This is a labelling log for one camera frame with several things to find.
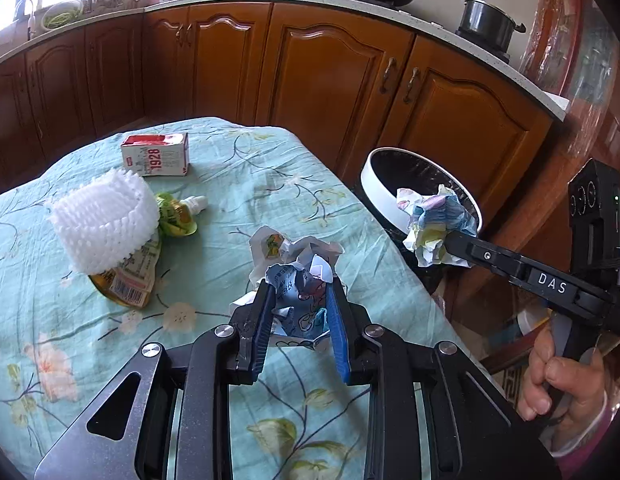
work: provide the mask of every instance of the wooden cabinet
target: wooden cabinet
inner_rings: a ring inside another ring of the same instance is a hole
[[[418,37],[379,146],[430,158],[477,199],[487,223],[536,155],[550,116],[476,60]]]
[[[183,67],[186,117],[254,124],[271,8],[269,2],[190,7]]]
[[[0,193],[36,178],[45,158],[30,110],[24,54],[0,64]]]
[[[97,137],[142,117],[142,15],[92,23],[85,29],[90,104]]]
[[[185,116],[183,41],[189,7],[143,15],[143,100],[145,116],[161,123]]]
[[[413,38],[409,30],[349,12],[275,4],[257,124],[290,130],[344,182],[354,183],[376,144]]]
[[[51,164],[96,139],[85,69],[85,29],[32,47],[26,63],[34,120]]]

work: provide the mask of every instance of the red and white carton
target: red and white carton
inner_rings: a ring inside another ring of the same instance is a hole
[[[129,135],[121,144],[121,153],[125,169],[141,176],[187,173],[187,133]]]

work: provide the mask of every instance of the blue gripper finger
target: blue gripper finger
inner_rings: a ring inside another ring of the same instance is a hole
[[[334,293],[334,283],[328,283],[325,291],[325,307],[328,311],[328,325],[330,327],[330,339],[337,371],[344,383],[350,379],[350,364],[347,355],[346,330],[341,319],[341,311]]]

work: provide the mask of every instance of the light blue tablecloth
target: light blue tablecloth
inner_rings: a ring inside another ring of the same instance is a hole
[[[121,165],[122,135],[0,196],[0,446],[27,477],[144,342],[189,343],[226,319],[250,286],[248,237],[263,224],[341,243],[337,272],[373,321],[420,344],[458,340],[381,226],[291,133],[209,118],[157,130],[189,132],[191,167],[149,185],[210,205],[196,234],[165,240],[141,312],[70,272],[47,220],[54,200]],[[231,390],[235,478],[360,478],[365,391],[341,383],[331,351],[270,348],[259,383]]]

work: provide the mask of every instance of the crumpled paper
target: crumpled paper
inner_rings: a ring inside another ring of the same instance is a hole
[[[257,286],[265,279],[277,290],[271,346],[329,346],[330,332],[325,309],[325,284],[331,283],[334,265],[343,247],[314,236],[296,241],[269,226],[260,227],[250,238],[254,269],[250,280]],[[231,313],[253,301],[255,292],[234,301]]]
[[[337,259],[343,254],[343,247],[336,242],[324,242],[314,236],[304,236],[293,242],[272,227],[264,225],[250,238],[250,251],[254,263],[250,281],[253,285],[258,285],[265,277],[267,267],[299,262],[305,268],[312,263],[315,254],[321,256],[334,270]]]
[[[408,236],[403,244],[417,257],[420,267],[437,264],[470,267],[468,261],[449,254],[443,244],[450,231],[476,236],[476,220],[453,190],[439,184],[436,195],[424,196],[411,189],[399,188],[396,205],[410,215]]]
[[[325,284],[332,283],[332,270],[323,258],[315,254],[309,270],[299,262],[274,264],[266,282],[277,290],[275,333],[314,340],[328,330]]]

